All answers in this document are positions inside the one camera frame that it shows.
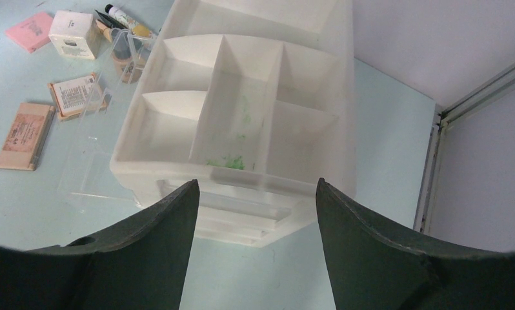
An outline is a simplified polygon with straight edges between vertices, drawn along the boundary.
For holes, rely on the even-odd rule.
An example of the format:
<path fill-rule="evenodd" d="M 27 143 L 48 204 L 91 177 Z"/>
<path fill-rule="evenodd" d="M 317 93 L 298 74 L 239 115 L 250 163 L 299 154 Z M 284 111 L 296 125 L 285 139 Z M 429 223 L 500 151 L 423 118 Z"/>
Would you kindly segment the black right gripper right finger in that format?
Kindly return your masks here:
<path fill-rule="evenodd" d="M 316 212 L 337 309 L 515 309 L 515 251 L 421 234 L 324 179 Z"/>

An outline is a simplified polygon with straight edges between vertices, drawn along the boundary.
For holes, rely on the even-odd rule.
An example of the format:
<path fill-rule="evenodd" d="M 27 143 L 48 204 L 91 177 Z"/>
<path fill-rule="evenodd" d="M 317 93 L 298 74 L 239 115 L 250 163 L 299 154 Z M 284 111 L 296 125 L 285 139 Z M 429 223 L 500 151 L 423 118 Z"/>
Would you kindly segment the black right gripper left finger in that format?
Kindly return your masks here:
<path fill-rule="evenodd" d="M 0 246 L 0 309 L 178 309 L 199 208 L 191 180 L 65 246 Z"/>

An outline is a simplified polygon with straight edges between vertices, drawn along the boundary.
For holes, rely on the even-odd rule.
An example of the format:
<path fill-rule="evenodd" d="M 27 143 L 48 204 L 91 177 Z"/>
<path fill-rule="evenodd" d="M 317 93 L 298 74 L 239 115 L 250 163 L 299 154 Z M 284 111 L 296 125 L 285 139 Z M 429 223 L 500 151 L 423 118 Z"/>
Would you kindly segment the clear acrylic drawer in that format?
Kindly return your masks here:
<path fill-rule="evenodd" d="M 150 56 L 156 39 L 132 36 L 144 42 Z M 81 210 L 91 204 L 137 204 L 133 192 L 124 188 L 110 170 L 114 147 L 138 84 L 138 81 L 133 84 L 121 81 L 112 49 L 111 41 L 105 41 L 101 47 L 93 72 L 103 94 L 91 94 L 84 111 L 73 119 L 76 131 L 58 186 L 58 193 Z"/>

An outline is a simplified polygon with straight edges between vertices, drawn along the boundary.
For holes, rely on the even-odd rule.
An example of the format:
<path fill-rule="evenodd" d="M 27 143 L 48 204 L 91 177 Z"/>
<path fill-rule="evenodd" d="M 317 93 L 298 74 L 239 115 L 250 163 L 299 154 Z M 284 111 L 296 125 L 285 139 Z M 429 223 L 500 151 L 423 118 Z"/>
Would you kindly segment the white plastic drawer organizer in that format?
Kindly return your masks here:
<path fill-rule="evenodd" d="M 189 180 L 198 238 L 264 247 L 357 187 L 352 1 L 176 1 L 110 159 L 149 207 Z"/>

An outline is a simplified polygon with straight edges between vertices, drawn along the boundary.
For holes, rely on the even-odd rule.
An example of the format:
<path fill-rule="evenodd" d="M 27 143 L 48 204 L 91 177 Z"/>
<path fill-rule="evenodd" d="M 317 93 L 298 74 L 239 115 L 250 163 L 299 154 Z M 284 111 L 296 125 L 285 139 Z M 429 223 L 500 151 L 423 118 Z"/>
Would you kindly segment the black makeup pencil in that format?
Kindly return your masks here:
<path fill-rule="evenodd" d="M 102 22 L 109 28 L 118 28 L 121 30 L 126 28 L 122 23 L 115 20 L 113 17 L 110 17 L 109 15 L 106 15 L 104 13 L 98 12 L 97 10 L 96 10 L 96 13 L 98 14 L 100 20 L 102 20 Z"/>

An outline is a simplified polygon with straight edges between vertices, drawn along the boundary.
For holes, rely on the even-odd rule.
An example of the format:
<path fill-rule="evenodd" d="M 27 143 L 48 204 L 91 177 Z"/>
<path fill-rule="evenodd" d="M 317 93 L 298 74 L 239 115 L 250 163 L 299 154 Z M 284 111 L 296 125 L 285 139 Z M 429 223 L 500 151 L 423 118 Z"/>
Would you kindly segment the white tube black cap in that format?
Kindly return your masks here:
<path fill-rule="evenodd" d="M 120 9 L 120 7 L 107 4 L 105 6 L 105 12 L 110 17 L 113 17 L 116 21 L 120 22 L 123 26 L 127 27 L 134 35 L 139 37 L 156 38 L 156 34 L 151 31 L 151 29 L 136 21 L 132 16 Z"/>

